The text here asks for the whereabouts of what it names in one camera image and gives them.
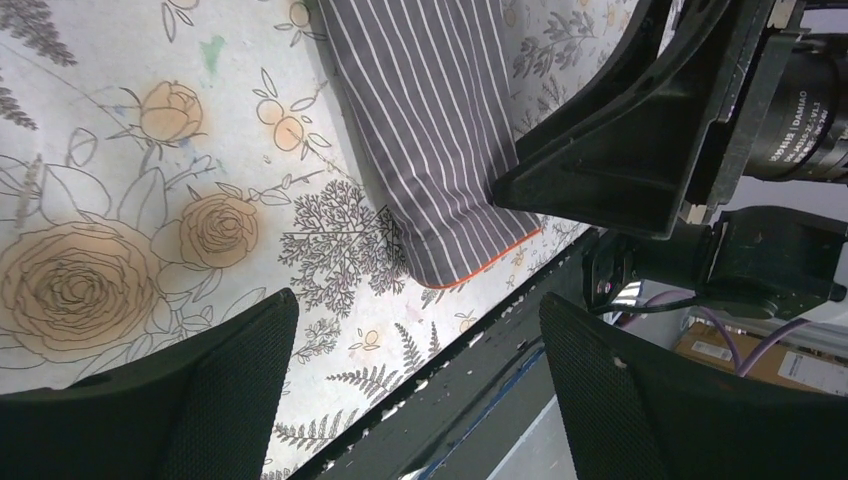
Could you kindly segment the grey striped underwear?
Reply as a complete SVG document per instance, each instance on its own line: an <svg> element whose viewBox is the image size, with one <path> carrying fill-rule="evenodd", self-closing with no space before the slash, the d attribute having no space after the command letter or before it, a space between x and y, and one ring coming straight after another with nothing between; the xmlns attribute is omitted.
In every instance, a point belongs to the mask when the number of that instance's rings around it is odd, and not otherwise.
<svg viewBox="0 0 848 480"><path fill-rule="evenodd" d="M450 288L537 234L493 203L518 163L496 1L324 1L321 16L411 277Z"/></svg>

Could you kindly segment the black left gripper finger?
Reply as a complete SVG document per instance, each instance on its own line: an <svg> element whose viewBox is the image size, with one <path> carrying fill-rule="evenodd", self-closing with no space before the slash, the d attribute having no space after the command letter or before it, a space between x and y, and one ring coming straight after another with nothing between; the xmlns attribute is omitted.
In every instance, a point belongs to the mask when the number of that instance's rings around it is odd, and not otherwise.
<svg viewBox="0 0 848 480"><path fill-rule="evenodd" d="M515 1L513 133L527 157L539 125L613 63L625 32L642 24L646 1Z"/></svg>
<svg viewBox="0 0 848 480"><path fill-rule="evenodd" d="M1 398L5 479L257 479L296 336L283 289L64 389Z"/></svg>
<svg viewBox="0 0 848 480"><path fill-rule="evenodd" d="M845 398L741 378L548 293L540 327L581 479L843 479Z"/></svg>

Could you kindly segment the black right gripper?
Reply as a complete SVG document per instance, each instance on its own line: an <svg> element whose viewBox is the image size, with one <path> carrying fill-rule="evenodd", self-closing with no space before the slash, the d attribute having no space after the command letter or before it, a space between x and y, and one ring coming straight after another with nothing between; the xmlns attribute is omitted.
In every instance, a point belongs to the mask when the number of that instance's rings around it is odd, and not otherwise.
<svg viewBox="0 0 848 480"><path fill-rule="evenodd" d="M518 141L497 206L666 239L683 202L704 224L744 176L846 183L846 2L689 1L664 42L670 10L636 5L598 74Z"/></svg>

